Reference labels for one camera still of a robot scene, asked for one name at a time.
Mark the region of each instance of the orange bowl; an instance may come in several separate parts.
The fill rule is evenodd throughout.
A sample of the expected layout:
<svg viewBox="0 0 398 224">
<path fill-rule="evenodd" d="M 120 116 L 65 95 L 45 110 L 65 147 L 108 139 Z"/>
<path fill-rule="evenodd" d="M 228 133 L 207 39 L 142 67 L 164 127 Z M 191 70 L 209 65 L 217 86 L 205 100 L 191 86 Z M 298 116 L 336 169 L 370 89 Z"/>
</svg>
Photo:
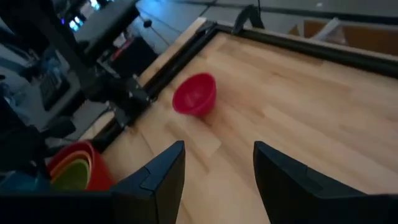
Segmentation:
<svg viewBox="0 0 398 224">
<path fill-rule="evenodd" d="M 58 175 L 58 173 L 64 168 L 66 167 L 68 164 L 70 164 L 71 162 L 77 160 L 77 159 L 84 159 L 87 161 L 88 163 L 88 167 L 89 167 L 89 171 L 91 173 L 91 157 L 88 154 L 88 152 L 86 151 L 75 151 L 71 154 L 69 154 L 67 157 L 65 157 L 64 159 L 61 160 L 61 162 L 59 162 L 52 170 L 50 170 L 50 176 L 51 178 L 54 178 Z"/>
<path fill-rule="evenodd" d="M 59 151 L 47 164 L 47 170 L 51 173 L 51 170 L 55 168 L 64 158 L 70 154 L 78 151 L 85 151 L 90 156 L 90 180 L 88 182 L 86 190 L 109 190 L 114 184 L 111 173 L 105 164 L 105 161 L 101 157 L 101 154 L 97 152 L 89 141 L 79 141 L 63 148 Z"/>
</svg>

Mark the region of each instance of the wooden tabletop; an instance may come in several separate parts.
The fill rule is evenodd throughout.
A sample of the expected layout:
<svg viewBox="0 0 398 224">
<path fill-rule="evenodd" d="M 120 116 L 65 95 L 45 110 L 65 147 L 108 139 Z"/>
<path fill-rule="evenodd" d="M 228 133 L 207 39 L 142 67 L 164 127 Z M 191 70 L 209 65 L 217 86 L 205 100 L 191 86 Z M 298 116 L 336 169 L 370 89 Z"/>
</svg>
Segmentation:
<svg viewBox="0 0 398 224">
<path fill-rule="evenodd" d="M 204 21 L 194 22 L 140 84 Z M 216 79 L 214 110 L 202 118 L 176 113 L 175 89 L 198 72 Z M 396 102 L 393 78 L 217 34 L 103 158 L 120 180 L 182 139 L 186 171 L 177 223 L 267 223 L 254 180 L 254 141 L 368 194 L 397 193 Z"/>
</svg>

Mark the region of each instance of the yellow bowl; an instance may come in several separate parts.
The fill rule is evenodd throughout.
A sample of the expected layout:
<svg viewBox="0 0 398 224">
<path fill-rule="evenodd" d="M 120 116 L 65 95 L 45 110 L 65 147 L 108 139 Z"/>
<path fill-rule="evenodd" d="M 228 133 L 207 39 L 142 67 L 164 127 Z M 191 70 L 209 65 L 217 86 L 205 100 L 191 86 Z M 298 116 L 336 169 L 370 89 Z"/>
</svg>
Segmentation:
<svg viewBox="0 0 398 224">
<path fill-rule="evenodd" d="M 77 160 L 77 159 L 84 159 L 88 162 L 88 165 L 90 167 L 90 173 L 91 173 L 91 157 L 86 151 L 75 151 L 69 155 L 67 155 L 65 158 L 63 158 L 52 170 L 50 170 L 50 176 L 51 178 L 54 178 L 55 176 L 58 175 L 58 173 L 63 170 L 65 166 L 67 166 L 69 163 Z"/>
<path fill-rule="evenodd" d="M 84 159 L 66 165 L 51 180 L 55 190 L 85 190 L 90 180 L 90 167 Z"/>
</svg>

